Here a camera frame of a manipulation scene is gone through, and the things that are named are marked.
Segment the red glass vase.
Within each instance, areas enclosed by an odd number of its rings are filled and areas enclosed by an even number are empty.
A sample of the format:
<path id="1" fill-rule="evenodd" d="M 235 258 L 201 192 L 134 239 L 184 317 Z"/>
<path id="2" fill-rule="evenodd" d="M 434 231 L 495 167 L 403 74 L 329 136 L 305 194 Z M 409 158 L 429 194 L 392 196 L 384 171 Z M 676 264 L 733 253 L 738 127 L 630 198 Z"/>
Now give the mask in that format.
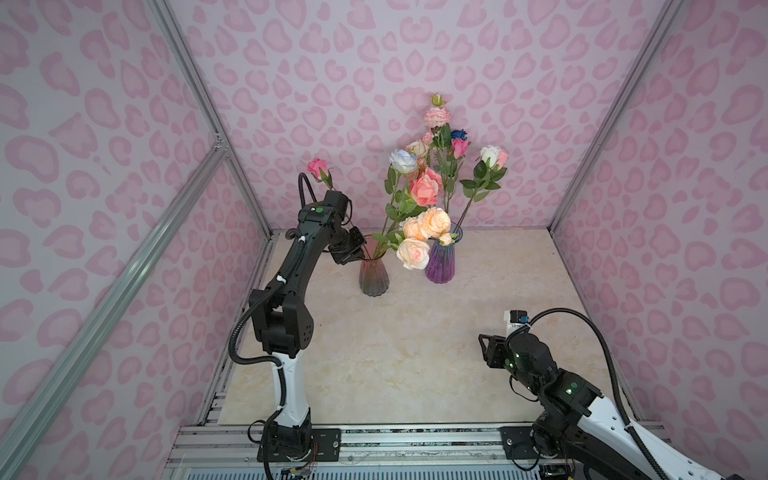
<path id="1" fill-rule="evenodd" d="M 372 234 L 364 236 L 364 258 L 361 260 L 358 284 L 362 293 L 369 297 L 379 297 L 389 288 L 390 279 L 384 263 L 385 252 L 378 251 L 379 242 Z"/>

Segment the hot pink rose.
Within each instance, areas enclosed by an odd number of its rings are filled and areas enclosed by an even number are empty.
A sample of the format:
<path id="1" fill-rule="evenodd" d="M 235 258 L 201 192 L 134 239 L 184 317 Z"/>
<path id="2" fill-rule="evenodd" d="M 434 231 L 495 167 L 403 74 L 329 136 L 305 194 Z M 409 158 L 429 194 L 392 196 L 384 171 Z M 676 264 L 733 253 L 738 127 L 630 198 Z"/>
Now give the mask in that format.
<path id="1" fill-rule="evenodd" d="M 322 183 L 329 190 L 334 190 L 333 177 L 326 160 L 315 158 L 307 165 L 307 170 L 318 183 Z"/>

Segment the purple blue glass vase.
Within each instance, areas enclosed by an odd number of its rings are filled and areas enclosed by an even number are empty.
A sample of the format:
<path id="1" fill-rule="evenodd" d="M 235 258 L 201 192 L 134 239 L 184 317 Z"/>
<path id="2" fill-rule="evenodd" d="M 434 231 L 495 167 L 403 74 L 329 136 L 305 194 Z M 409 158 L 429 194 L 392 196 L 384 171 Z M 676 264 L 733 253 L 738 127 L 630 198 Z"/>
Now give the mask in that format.
<path id="1" fill-rule="evenodd" d="M 427 279 L 435 284 L 450 282 L 456 272 L 456 245 L 463 238 L 462 228 L 453 223 L 451 226 L 452 243 L 443 245 L 436 241 L 429 252 L 429 263 L 425 269 Z"/>

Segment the salmon pink rose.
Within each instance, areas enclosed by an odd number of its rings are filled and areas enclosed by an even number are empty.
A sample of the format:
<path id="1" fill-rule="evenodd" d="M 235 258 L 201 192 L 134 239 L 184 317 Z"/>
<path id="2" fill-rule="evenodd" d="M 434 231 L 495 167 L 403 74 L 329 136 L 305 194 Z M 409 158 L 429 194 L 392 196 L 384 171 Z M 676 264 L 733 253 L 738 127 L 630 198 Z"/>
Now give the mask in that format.
<path id="1" fill-rule="evenodd" d="M 410 178 L 389 169 L 384 188 L 389 199 L 385 205 L 385 221 L 381 234 L 389 235 L 405 220 L 435 206 L 441 184 L 427 173 Z"/>

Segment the pale blue white rose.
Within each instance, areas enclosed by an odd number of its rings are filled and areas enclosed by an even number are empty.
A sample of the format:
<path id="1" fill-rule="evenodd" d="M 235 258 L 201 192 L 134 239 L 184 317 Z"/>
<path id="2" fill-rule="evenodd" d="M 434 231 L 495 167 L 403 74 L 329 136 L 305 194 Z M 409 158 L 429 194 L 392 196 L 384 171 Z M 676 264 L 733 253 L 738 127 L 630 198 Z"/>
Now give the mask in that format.
<path id="1" fill-rule="evenodd" d="M 389 235 L 417 207 L 410 190 L 410 182 L 419 171 L 417 158 L 406 150 L 398 149 L 389 155 L 388 160 L 384 188 L 389 199 L 384 209 L 383 236 Z"/>

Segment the coral red rose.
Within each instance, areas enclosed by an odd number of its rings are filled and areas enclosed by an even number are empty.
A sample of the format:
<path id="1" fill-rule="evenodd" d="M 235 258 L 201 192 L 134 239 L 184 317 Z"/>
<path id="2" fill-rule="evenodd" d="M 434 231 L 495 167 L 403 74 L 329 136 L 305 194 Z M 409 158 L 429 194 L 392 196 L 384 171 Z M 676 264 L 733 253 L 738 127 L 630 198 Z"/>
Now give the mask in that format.
<path id="1" fill-rule="evenodd" d="M 440 174 L 438 174 L 431 168 L 427 168 L 424 174 L 427 175 L 432 181 L 434 181 L 437 184 L 438 190 L 443 189 L 443 180 Z"/>

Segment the cream white rose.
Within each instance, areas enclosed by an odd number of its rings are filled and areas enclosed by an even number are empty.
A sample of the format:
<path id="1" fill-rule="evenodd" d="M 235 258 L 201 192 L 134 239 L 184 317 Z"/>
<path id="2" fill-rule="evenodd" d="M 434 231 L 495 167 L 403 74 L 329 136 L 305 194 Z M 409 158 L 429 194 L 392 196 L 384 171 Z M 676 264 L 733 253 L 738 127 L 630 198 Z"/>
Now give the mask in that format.
<path id="1" fill-rule="evenodd" d="M 406 151 L 417 160 L 427 160 L 430 147 L 422 140 L 415 140 L 406 146 Z"/>

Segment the magenta rose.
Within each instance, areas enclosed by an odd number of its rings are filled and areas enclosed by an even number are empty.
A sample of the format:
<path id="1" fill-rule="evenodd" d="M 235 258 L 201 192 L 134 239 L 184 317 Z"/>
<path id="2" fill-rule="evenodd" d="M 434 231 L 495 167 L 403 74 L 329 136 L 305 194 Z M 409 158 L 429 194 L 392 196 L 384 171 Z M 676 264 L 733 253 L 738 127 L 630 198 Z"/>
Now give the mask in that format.
<path id="1" fill-rule="evenodd" d="M 461 168 L 461 162 L 466 156 L 469 146 L 470 142 L 467 139 L 457 137 L 451 140 L 451 154 L 449 160 L 450 173 L 453 179 L 458 177 L 458 173 Z"/>

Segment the cream peach rose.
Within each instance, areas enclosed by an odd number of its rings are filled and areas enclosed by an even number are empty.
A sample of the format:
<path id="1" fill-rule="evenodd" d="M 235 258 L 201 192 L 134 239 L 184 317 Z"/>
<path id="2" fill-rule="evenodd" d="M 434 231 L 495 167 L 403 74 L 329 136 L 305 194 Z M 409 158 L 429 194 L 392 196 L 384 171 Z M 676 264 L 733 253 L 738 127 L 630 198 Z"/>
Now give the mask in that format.
<path id="1" fill-rule="evenodd" d="M 404 239 L 396 250 L 397 258 L 407 270 L 424 270 L 429 263 L 430 246 L 422 240 Z"/>

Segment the pink rose spray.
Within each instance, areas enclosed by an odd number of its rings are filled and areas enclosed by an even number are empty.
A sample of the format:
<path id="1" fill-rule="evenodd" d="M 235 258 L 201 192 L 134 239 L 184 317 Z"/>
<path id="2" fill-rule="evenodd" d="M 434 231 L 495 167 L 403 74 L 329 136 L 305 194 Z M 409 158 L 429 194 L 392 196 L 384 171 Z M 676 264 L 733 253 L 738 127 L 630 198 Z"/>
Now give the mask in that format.
<path id="1" fill-rule="evenodd" d="M 442 207 L 448 212 L 455 191 L 458 160 L 454 153 L 453 130 L 450 125 L 452 114 L 446 104 L 439 93 L 431 97 L 431 105 L 423 114 L 427 132 L 422 142 L 427 147 L 427 164 L 441 177 Z"/>

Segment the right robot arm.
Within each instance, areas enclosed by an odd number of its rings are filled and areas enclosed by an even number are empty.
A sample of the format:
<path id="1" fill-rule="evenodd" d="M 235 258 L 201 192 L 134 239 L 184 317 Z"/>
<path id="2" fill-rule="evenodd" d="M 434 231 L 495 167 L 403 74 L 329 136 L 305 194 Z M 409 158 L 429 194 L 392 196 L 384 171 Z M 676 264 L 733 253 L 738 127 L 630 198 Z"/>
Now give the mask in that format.
<path id="1" fill-rule="evenodd" d="M 573 459 L 607 479 L 722 479 L 674 449 L 582 376 L 563 369 L 526 328 L 504 338 L 478 336 L 483 360 L 527 389 L 543 412 L 529 443 L 541 456 Z"/>

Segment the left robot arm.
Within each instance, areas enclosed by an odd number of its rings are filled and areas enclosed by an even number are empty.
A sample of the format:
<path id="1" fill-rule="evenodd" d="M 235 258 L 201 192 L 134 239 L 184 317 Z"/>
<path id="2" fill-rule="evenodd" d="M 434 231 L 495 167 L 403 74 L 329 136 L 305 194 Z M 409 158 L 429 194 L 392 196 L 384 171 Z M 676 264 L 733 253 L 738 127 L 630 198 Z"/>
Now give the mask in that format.
<path id="1" fill-rule="evenodd" d="M 302 207 L 297 227 L 277 273 L 262 290 L 252 292 L 257 303 L 249 315 L 255 338 L 272 367 L 275 412 L 266 421 L 260 441 L 262 455 L 303 460 L 313 451 L 311 409 L 304 390 L 304 356 L 314 334 L 314 319 L 305 302 L 306 290 L 323 253 L 338 265 L 364 258 L 365 238 L 345 224 L 349 198 L 338 191 Z"/>

